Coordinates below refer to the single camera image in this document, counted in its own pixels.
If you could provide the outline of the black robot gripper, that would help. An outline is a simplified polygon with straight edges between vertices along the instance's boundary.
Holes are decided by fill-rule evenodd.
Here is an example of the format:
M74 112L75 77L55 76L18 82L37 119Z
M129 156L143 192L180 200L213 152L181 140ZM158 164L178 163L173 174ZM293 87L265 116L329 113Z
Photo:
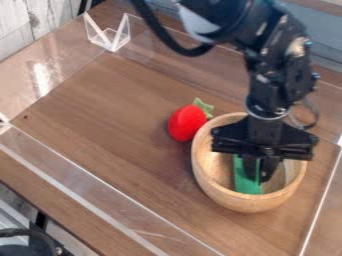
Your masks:
M312 160L318 144L314 134L294 128L284 121L261 121L252 116L214 127L210 134L212 150L244 156L244 177L257 184L272 179L281 160ZM258 158L265 158L262 170Z

